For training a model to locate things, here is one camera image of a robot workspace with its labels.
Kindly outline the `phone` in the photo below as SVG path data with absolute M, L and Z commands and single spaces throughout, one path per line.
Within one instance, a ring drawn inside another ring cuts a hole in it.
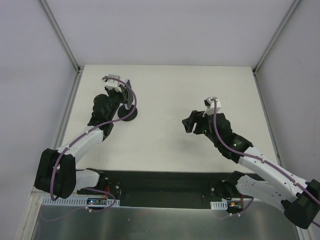
M 126 102 L 124 104 L 124 108 L 126 110 L 129 110 L 134 102 L 134 97 L 131 91 L 132 90 L 131 81 L 127 78 L 124 82 L 127 84 L 127 86 L 124 87 L 124 92 L 126 96 Z

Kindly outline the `black phone stand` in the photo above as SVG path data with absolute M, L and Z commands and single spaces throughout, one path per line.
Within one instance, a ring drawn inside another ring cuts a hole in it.
M 133 121 L 138 116 L 137 107 L 132 104 L 129 109 L 126 109 L 126 104 L 119 107 L 117 111 L 118 118 L 123 122 Z

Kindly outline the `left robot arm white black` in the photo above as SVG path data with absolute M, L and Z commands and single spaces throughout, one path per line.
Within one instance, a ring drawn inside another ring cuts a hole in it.
M 138 115 L 137 96 L 129 79 L 110 74 L 102 81 L 106 93 L 94 98 L 85 129 L 74 140 L 41 154 L 34 187 L 49 193 L 52 201 L 87 188 L 102 194 L 106 188 L 103 173 L 93 168 L 78 170 L 77 163 L 111 134 L 116 122 L 132 121 Z

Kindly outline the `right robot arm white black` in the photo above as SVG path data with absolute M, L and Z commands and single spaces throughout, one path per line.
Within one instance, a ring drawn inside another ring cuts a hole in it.
M 261 200 L 284 213 L 285 217 L 301 229 L 308 229 L 320 213 L 320 183 L 307 181 L 272 163 L 244 137 L 233 132 L 223 113 L 207 115 L 193 110 L 182 120 L 187 133 L 206 136 L 223 157 L 239 164 L 261 180 L 234 171 L 217 187 L 216 194 L 230 200 L 238 195 Z

